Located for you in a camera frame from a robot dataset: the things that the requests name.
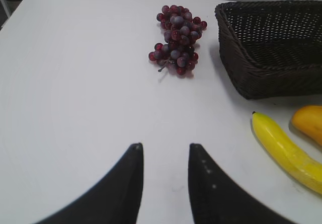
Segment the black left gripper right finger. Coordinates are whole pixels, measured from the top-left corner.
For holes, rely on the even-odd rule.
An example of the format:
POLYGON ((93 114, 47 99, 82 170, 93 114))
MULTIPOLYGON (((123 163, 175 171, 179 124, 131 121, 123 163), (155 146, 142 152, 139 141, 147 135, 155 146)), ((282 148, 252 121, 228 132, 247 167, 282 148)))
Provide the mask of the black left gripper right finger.
POLYGON ((194 223, 290 223, 246 193, 197 143, 189 148, 188 190, 194 223))

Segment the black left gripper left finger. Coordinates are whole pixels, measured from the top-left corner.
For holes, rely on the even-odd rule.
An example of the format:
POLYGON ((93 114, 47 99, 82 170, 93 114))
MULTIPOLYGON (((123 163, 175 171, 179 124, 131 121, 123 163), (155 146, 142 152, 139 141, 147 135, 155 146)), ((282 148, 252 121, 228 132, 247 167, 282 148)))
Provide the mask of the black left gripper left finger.
POLYGON ((90 190, 41 223, 136 223, 144 180, 143 145, 129 146, 90 190))

